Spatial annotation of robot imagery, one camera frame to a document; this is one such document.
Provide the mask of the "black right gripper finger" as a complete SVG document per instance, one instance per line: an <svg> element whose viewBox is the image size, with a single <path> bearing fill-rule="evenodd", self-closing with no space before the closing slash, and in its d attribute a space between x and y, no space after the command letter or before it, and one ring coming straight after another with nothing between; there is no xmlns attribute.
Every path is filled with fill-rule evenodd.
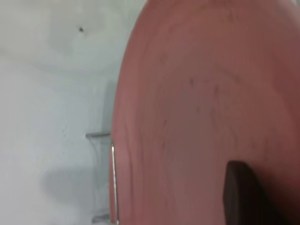
<svg viewBox="0 0 300 225"><path fill-rule="evenodd" d="M284 225L252 169L244 162L226 166L223 206L227 225Z"/></svg>

